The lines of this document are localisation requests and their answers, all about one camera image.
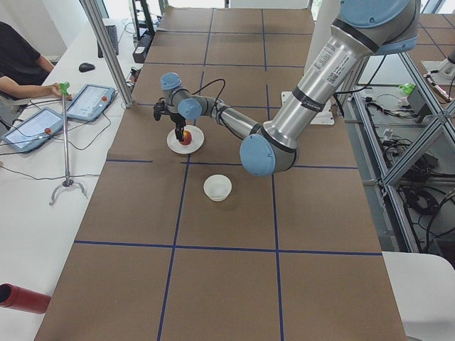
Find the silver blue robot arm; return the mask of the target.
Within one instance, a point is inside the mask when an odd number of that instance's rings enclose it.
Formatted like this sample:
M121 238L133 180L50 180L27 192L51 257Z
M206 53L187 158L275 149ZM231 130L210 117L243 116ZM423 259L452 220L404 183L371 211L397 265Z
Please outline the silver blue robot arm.
M240 160L247 172L287 171L298 159L302 131L360 60L415 47L419 12L419 1L341 1L329 39L270 121L260 124L218 98L191 94L174 72L161 76L164 95L154 105L154 118L170 116L180 141L188 120L210 117L241 139Z

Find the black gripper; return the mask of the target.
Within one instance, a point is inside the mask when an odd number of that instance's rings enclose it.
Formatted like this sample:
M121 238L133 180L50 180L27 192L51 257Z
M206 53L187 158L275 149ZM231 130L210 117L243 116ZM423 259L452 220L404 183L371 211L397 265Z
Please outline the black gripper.
M176 139L179 140L180 143L183 143L185 141L184 127L186 126L186 119L179 113L171 113L170 118L176 125L174 130Z

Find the person hand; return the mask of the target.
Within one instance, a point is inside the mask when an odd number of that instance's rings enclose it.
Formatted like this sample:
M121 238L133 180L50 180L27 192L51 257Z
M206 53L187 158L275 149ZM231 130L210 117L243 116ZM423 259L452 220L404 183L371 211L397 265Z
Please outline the person hand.
M51 90L51 93L59 98L59 99L62 99L62 98L66 98L67 100L72 100L73 99L73 96L71 94L63 94L62 91L61 91L61 88L60 88L60 84L59 83L54 83L50 86L50 90Z

